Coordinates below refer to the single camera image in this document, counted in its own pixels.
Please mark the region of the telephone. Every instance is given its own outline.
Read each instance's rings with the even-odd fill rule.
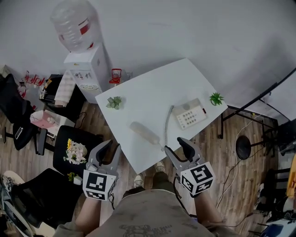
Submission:
[[[207,118],[206,111],[198,98],[180,106],[175,106],[173,108],[173,115],[176,116],[182,130]]]

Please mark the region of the shoe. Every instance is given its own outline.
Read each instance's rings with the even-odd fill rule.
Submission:
[[[165,169],[165,165],[163,164],[162,161],[159,161],[157,162],[157,164],[155,165],[155,169],[156,169],[156,172],[166,172],[166,169]]]
[[[144,178],[142,174],[136,175],[134,178],[134,188],[144,187]]]

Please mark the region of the white wall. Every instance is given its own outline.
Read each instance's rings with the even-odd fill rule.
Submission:
[[[59,1],[1,3],[0,65],[17,76],[63,72],[67,50],[49,21]],[[90,2],[114,67],[139,75],[187,57],[229,105],[242,106],[296,67],[293,0]],[[276,115],[260,105],[250,109]]]

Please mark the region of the small potted plant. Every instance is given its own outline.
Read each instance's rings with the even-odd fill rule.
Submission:
[[[220,95],[220,93],[216,92],[210,96],[210,101],[211,101],[212,105],[214,105],[214,106],[221,105],[222,100],[224,100],[224,98]]]
[[[119,104],[121,103],[121,97],[115,96],[114,98],[110,97],[108,99],[108,104],[106,105],[107,108],[119,109]]]

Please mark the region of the wooden floor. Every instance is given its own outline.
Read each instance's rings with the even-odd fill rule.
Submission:
[[[116,140],[109,129],[99,107],[97,105],[85,103],[82,112],[86,112],[87,116],[83,120],[81,129],[89,131],[94,134],[103,134],[104,139],[113,139],[113,147],[116,145]],[[231,113],[232,110],[228,109],[224,115]],[[271,121],[266,118],[258,118],[264,120],[265,123],[271,124]],[[81,124],[81,118],[77,121],[76,127]],[[223,183],[228,175],[229,170],[236,164],[234,155],[234,143],[237,133],[250,120],[240,116],[233,116],[228,119],[225,124],[224,139],[217,138],[220,131],[220,119],[213,121],[202,132],[196,135],[192,141],[199,144],[203,156],[206,161],[210,161],[214,172],[216,174],[216,183],[210,190],[212,199],[217,203],[222,194]],[[7,121],[7,118],[0,114],[1,126],[6,126],[7,131],[12,131],[12,125]],[[259,142],[262,135],[262,127],[260,124],[252,122],[240,135],[245,134],[251,143]],[[258,151],[260,147],[254,147],[251,155]],[[218,210],[222,213],[226,220],[227,225],[237,225],[247,214],[253,212],[253,205],[256,201],[257,189],[259,184],[265,177],[265,174],[270,168],[277,168],[278,158],[263,156],[264,150],[260,150],[255,156],[245,161],[240,162],[238,165],[238,173],[231,188],[225,193],[224,198],[219,205]],[[178,149],[177,154],[184,157],[182,150]],[[8,138],[5,144],[0,144],[0,168],[1,173],[6,170],[12,170],[18,173],[25,181],[28,181],[47,168],[52,168],[53,153],[46,150],[44,156],[34,154],[34,145],[31,141],[25,148],[16,151],[13,145],[13,139]],[[166,172],[168,173],[171,181],[175,174],[174,168],[168,158],[164,160],[166,165]],[[124,192],[132,187],[133,177],[135,172],[129,165],[127,159],[122,155],[118,167],[119,177],[117,185],[114,189],[115,206],[119,203]],[[155,173],[154,168],[151,167],[144,172],[145,175],[145,188],[152,186],[152,177]],[[226,187],[230,184],[235,174],[235,170],[231,172],[229,181]],[[182,196],[184,203],[189,213],[195,214],[193,199],[189,196],[186,189],[177,184],[177,189]],[[102,203],[101,209],[101,223],[105,222],[112,213],[112,207],[109,202]],[[243,236],[248,236],[248,230],[255,230],[256,222],[263,223],[264,218],[262,215],[253,215],[244,220],[238,227],[234,228],[238,233]]]

